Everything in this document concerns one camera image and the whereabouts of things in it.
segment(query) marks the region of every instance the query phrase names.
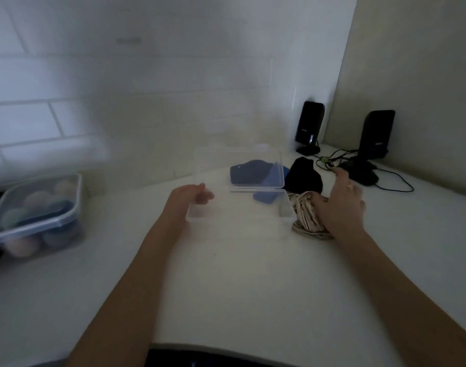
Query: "white countertop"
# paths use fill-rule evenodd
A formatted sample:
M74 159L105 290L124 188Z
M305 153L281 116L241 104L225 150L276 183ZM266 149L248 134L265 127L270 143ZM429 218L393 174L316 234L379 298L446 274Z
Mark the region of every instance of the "white countertop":
M323 147L323 155L332 148ZM290 166L298 154L284 155ZM334 174L322 175L325 195ZM381 185L404 187L396 176ZM407 177L410 194L364 188L384 252L466 329L466 197ZM83 244L0 264L0 367L64 358L117 283L182 178L92 198ZM371 303L329 242L200 242L170 259L157 343L199 345L298 366L400 366Z

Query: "tile backsplash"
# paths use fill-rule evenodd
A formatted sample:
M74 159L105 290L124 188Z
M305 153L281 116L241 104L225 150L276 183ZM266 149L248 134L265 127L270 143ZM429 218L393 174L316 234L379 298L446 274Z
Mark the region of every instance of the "tile backsplash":
M197 145L292 144L356 1L0 0L0 184L84 170L101 194L190 174Z

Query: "hand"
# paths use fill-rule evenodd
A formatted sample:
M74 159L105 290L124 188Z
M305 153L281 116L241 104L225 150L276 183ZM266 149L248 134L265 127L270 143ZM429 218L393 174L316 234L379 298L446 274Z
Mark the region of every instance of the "hand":
M189 205L192 202L206 204L213 198L213 193L206 190L203 183L175 188L170 193L162 214L152 229L165 231L168 238L175 243L186 225L186 213Z
M337 180L328 201L313 192L312 203L323 225L335 238L364 231L365 202L362 190L348 178L348 172L334 168Z

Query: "forearm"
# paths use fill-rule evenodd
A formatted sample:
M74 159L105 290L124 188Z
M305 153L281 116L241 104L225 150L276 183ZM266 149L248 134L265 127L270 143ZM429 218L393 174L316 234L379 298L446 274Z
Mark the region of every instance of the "forearm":
M337 241L407 365L466 365L466 331L420 291L368 234L340 234Z
M150 230L70 354L67 367L144 365L171 246L162 230Z

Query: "plastic storage box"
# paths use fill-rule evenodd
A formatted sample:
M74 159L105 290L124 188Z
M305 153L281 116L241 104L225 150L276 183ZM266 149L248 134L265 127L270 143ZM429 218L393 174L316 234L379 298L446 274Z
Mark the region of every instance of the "plastic storage box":
M280 150L271 147L199 147L194 181L214 199L191 204L186 219L222 238L283 236L297 220L284 186Z
M0 247L15 257L64 248L83 234L78 221L82 177L30 181L0 200Z

